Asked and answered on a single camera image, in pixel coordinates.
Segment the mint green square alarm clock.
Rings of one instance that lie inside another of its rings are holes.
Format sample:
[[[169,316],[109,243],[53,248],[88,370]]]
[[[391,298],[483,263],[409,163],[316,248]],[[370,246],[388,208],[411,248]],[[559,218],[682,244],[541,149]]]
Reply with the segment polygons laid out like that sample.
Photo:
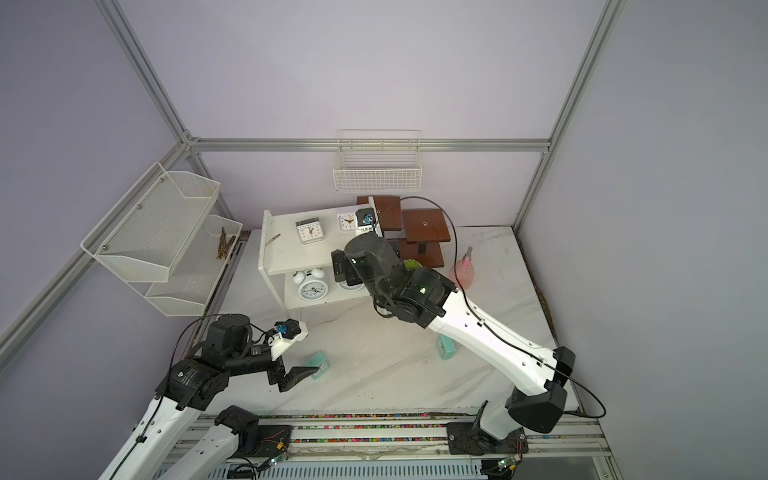
[[[316,367],[317,370],[312,374],[312,379],[319,379],[325,372],[331,368],[328,357],[323,352],[314,354],[307,362],[308,366]]]

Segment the white twin-bell alarm clock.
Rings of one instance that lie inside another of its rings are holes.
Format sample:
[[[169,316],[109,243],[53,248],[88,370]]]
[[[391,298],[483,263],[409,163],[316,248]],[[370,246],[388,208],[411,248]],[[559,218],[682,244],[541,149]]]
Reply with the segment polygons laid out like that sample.
[[[329,293],[326,274],[322,268],[296,271],[292,281],[297,286],[298,295],[304,301],[319,301]]]

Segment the lilac square alarm clock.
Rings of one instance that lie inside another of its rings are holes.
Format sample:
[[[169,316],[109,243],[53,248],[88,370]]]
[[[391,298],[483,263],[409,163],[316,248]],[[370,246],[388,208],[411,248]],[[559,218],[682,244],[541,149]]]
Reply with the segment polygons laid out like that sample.
[[[354,212],[339,213],[337,223],[341,232],[354,232],[357,229],[357,215]]]

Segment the transparent square alarm clock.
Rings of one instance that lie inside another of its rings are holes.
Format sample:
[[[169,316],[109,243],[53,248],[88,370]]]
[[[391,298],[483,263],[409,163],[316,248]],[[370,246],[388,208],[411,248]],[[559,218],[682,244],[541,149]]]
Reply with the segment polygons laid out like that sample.
[[[296,231],[302,245],[309,245],[325,239],[325,232],[319,217],[297,221]]]

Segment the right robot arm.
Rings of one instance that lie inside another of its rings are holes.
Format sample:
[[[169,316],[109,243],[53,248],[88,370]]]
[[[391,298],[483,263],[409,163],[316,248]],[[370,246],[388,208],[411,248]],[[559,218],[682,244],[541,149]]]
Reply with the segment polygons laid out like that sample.
[[[429,267],[408,268],[373,232],[354,237],[332,258],[353,270],[379,314],[459,342],[511,381],[507,399],[481,406],[474,424],[478,442],[498,446],[521,428],[549,434],[565,415],[573,351],[516,333],[470,301],[455,281]]]

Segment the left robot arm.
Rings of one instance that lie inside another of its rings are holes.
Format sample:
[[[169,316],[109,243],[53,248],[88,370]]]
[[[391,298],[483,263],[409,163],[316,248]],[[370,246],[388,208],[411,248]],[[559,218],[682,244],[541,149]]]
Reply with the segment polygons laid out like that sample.
[[[287,319],[269,330],[243,314],[217,315],[206,337],[183,358],[172,358],[153,399],[129,439],[102,473],[104,479],[151,479],[188,428],[232,378],[264,373],[269,385],[287,392],[318,372],[316,366],[287,369],[282,356],[308,335],[305,323]],[[260,424],[236,405],[222,410],[203,438],[163,473],[165,479],[204,479],[226,460],[242,460],[257,478],[288,453],[292,429]]]

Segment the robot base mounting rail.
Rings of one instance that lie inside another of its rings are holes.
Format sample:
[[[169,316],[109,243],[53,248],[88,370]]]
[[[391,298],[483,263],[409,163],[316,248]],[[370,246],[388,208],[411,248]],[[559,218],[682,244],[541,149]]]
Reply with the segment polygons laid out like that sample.
[[[217,463],[211,479],[620,479],[600,424],[564,417],[488,452],[458,412],[266,416],[265,453]],[[271,460],[281,446],[282,452]]]

